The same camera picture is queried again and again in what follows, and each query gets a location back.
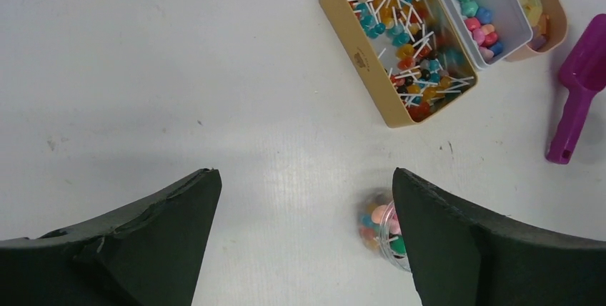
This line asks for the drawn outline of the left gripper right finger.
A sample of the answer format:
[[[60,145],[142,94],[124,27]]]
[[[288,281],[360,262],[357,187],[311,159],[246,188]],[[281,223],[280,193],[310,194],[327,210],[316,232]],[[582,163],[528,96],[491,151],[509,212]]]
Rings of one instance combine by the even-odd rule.
[[[392,194],[423,305],[603,305],[605,243],[517,221],[398,168]]]

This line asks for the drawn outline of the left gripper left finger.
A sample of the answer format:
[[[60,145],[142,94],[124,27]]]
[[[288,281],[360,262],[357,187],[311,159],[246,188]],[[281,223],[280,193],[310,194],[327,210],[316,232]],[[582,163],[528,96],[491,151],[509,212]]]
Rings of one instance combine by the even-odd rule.
[[[222,190],[200,169],[45,235],[1,242],[3,305],[190,305]]]

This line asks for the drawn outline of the magenta plastic scoop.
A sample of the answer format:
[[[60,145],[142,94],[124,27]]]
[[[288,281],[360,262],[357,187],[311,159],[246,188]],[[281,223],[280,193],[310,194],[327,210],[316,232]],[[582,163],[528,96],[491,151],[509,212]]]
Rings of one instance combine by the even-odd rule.
[[[569,94],[546,153],[555,164],[568,164],[594,97],[605,88],[605,15],[598,14],[563,61],[558,80]]]

